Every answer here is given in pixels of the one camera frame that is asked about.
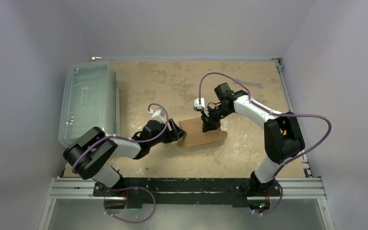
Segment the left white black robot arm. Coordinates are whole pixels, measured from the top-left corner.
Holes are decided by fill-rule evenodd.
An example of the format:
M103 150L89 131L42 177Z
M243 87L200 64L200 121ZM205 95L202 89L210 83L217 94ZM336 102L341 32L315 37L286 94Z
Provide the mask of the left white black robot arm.
M95 126L70 144L63 152L63 158L82 179L96 180L110 195L118 196L123 192L124 178L106 164L109 159L139 160L148 155L153 146L182 140L186 134L171 118L167 122L149 120L131 138L108 136Z

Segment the brown cardboard box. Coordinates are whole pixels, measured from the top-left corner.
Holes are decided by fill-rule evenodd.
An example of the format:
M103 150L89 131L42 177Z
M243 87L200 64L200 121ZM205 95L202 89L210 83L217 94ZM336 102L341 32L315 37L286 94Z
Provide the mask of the brown cardboard box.
M227 131L221 131L219 129L204 133L202 132L202 125L203 121L200 117L180 121L179 126L186 132L186 135L178 141L178 146L181 148L196 147L224 141L228 136Z

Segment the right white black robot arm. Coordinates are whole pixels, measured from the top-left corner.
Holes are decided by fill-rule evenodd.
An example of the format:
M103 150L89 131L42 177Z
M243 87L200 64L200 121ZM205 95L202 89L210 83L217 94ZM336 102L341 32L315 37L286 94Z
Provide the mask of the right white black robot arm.
M214 92L218 98L214 107L207 105L202 97L193 102L194 110L201 112L202 132L220 129L221 120L231 114L242 115L257 124L263 130L266 156L242 191L247 196L266 195L280 167L305 149L297 118L292 112L271 110L246 91L233 91L227 83L218 85Z

